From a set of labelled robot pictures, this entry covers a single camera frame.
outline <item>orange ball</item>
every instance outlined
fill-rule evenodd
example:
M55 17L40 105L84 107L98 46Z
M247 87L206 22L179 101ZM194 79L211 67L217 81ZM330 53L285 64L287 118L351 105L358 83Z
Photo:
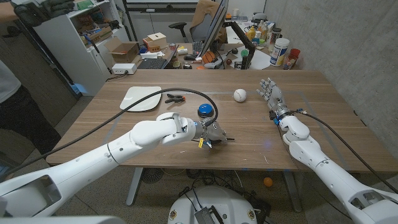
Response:
M204 63L211 63L214 58L216 58L216 55L213 52L206 52L202 57L202 60Z
M264 185L265 185L266 187L272 186L272 179L269 178L269 177L264 178Z

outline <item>white baseball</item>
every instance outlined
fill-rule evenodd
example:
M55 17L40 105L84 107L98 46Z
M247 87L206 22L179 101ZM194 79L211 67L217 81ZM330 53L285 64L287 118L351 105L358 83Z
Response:
M236 102L243 102L246 99L246 91L243 89L235 90L234 99Z

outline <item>white plate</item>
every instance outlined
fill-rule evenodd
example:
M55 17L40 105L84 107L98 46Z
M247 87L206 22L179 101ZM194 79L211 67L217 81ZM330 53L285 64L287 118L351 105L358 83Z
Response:
M120 104L120 109L124 110L128 106L139 101L141 98L159 90L161 90L160 86L133 86L127 91L126 96L124 96L124 99ZM158 105L161 96L162 94L158 94L146 99L130 108L129 111L147 111L155 108L155 106Z

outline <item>table leg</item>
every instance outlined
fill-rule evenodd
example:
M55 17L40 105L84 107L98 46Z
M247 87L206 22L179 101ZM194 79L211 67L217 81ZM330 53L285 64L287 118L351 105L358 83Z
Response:
M302 212L303 208L301 206L299 193L297 192L296 183L294 182L293 173L289 171L283 171L283 174L287 187L287 192L289 193L290 199L292 201L293 210L295 212Z
M138 191L138 185L141 180L141 175L142 175L143 169L144 168L142 168L142 167L136 167L136 169L134 170L134 175L132 176L129 195L127 196L127 200L126 200L126 204L128 206L132 205L132 203L134 202L134 198Z

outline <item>red can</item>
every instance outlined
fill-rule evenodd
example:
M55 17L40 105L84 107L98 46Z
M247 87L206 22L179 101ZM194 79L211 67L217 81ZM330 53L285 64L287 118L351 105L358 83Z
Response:
M177 46L175 45L175 43L169 44L169 49L170 50L175 50L176 48L177 48Z

